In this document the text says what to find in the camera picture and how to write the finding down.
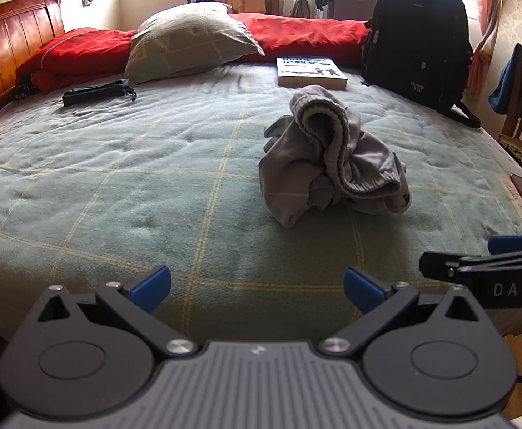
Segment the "grey sweatpants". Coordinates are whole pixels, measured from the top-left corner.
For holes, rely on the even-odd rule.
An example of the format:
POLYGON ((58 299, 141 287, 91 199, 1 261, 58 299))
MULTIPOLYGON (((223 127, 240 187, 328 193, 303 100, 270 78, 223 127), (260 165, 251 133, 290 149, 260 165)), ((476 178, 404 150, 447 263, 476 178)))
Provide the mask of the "grey sweatpants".
POLYGON ((265 129, 259 163, 264 203, 280 225, 291 228, 308 210, 339 202, 370 215, 408 209, 405 165, 363 131, 355 110, 319 85, 299 89, 289 107, 265 129))

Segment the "black folded umbrella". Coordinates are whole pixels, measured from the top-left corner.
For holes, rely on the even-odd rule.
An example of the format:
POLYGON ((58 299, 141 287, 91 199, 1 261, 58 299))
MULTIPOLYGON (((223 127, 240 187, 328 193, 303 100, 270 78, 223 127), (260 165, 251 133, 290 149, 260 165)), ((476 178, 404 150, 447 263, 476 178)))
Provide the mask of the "black folded umbrella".
POLYGON ((105 84, 67 90, 62 95, 62 103, 64 107, 70 107, 71 105, 123 96, 130 96, 132 102, 137 99, 137 92, 130 85, 128 79, 118 79, 105 84))

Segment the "black backpack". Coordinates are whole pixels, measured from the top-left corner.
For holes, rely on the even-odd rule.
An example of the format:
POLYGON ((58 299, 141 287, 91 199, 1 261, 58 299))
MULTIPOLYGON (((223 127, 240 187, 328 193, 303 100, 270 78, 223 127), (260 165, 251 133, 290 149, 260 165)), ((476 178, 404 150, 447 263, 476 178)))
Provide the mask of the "black backpack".
POLYGON ((365 82, 481 127, 462 102, 473 49, 461 0, 377 0, 367 28, 365 82))

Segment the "white blue paperback book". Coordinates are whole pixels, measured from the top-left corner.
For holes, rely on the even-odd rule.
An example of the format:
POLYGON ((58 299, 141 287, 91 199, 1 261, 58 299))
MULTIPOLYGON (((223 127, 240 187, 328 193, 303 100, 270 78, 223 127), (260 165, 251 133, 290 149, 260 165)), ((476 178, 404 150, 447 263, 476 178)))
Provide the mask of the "white blue paperback book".
POLYGON ((347 88, 347 76, 330 58, 278 57, 276 69, 279 86, 297 88, 319 85, 333 90, 347 88))

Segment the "red duvet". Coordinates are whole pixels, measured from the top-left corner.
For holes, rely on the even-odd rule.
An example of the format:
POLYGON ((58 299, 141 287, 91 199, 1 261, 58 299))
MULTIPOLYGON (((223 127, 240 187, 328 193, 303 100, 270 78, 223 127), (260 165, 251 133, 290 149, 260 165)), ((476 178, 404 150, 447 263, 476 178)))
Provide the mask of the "red duvet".
MULTIPOLYGON (((248 54, 245 63, 271 63, 280 56, 329 57, 338 66, 358 68, 369 29, 361 20, 305 19, 242 13, 242 22, 264 55, 248 54)), ((117 75, 126 68, 133 30, 78 28, 40 48, 16 69, 16 86, 47 93, 73 84, 117 75)))

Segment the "grey-green plaid pillow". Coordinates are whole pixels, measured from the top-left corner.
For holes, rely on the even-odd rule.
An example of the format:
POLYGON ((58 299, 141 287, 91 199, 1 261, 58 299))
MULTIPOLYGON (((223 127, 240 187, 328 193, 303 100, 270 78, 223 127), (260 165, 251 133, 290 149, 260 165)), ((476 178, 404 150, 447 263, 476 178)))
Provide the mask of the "grey-green plaid pillow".
POLYGON ((221 2, 178 5, 146 19, 131 39, 125 76, 133 84, 209 71, 265 52, 221 2))

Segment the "orange curtain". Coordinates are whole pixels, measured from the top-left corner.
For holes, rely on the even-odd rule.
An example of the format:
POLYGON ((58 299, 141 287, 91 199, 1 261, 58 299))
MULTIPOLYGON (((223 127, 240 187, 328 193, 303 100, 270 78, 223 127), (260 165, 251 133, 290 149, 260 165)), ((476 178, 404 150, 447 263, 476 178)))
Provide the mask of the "orange curtain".
POLYGON ((503 0, 477 0, 481 40, 474 49, 466 92, 473 98, 482 92, 496 43, 503 0))

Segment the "orange wooden headboard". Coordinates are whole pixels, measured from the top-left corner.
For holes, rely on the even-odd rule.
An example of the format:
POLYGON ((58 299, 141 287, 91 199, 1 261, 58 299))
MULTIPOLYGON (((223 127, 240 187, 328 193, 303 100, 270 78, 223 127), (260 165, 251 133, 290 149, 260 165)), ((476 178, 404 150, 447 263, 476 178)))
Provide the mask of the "orange wooden headboard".
POLYGON ((0 4, 0 109, 14 98, 17 67, 63 32, 55 0, 12 0, 0 4))

